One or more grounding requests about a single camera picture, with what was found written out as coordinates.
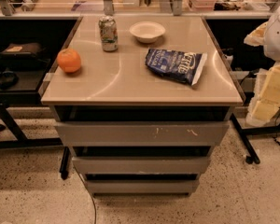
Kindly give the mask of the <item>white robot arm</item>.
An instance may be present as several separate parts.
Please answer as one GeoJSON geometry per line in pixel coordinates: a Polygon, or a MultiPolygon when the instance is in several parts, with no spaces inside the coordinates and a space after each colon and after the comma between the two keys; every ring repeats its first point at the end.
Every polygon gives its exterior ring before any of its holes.
{"type": "Polygon", "coordinates": [[[245,118],[249,125],[264,126],[280,109],[280,6],[268,21],[245,37],[244,43],[263,46],[264,55],[274,61],[268,70],[258,71],[245,118]]]}

